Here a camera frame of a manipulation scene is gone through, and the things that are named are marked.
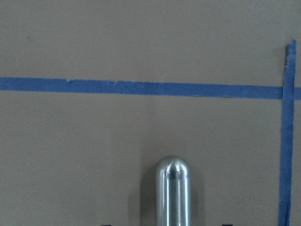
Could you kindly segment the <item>steel muddler with black tip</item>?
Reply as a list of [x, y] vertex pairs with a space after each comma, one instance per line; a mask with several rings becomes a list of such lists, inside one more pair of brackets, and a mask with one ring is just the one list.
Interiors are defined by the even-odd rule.
[[156, 225], [190, 226], [190, 169], [178, 156], [162, 158], [155, 173]]

